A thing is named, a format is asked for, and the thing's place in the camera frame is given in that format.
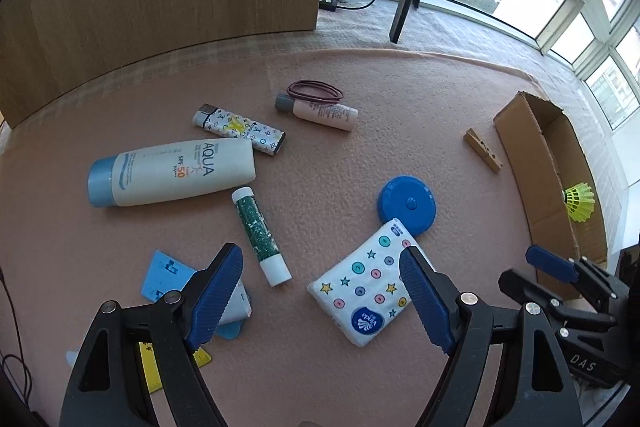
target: yellow shuttlecock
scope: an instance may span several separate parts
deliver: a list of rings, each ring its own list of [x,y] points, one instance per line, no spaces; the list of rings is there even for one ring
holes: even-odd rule
[[[580,223],[591,217],[593,206],[596,200],[591,187],[586,183],[578,183],[567,190],[562,191],[564,206],[569,213],[569,217]]]

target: white cap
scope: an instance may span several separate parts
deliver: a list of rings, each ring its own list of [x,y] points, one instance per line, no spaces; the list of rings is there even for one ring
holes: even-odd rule
[[[289,268],[287,268],[281,253],[260,261],[260,268],[262,268],[272,287],[291,279]]]
[[[238,201],[247,196],[255,196],[251,187],[242,187],[238,188],[238,190],[234,190],[231,194],[231,199],[234,200],[234,203],[238,203]]]

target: wooden clothespin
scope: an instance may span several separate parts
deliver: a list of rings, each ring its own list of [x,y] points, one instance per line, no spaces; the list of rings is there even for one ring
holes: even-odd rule
[[[478,153],[484,162],[491,167],[493,172],[500,171],[502,168],[502,162],[489,150],[489,147],[484,144],[484,141],[478,136],[476,131],[472,128],[468,129],[465,133],[464,139],[465,142],[467,142],[472,149]]]

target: yellow ruler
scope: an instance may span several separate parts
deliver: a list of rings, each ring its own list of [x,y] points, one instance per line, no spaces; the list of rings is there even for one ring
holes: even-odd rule
[[[154,347],[150,343],[140,342],[140,355],[142,355],[142,367],[145,369],[146,385],[149,392],[153,393],[158,389],[162,389],[160,381],[160,373],[158,373],[158,365],[156,364],[156,356],[154,355]],[[206,363],[211,362],[211,355],[201,347],[193,353],[198,367],[202,367]]]

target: cardboard box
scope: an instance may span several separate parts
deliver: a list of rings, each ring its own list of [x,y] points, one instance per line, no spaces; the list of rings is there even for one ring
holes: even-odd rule
[[[562,109],[519,92],[494,118],[529,222],[531,242],[565,259],[607,259],[602,209],[589,165]],[[584,223],[569,219],[562,190],[584,182],[593,189],[595,208]],[[538,271],[538,282],[564,299],[578,292]]]

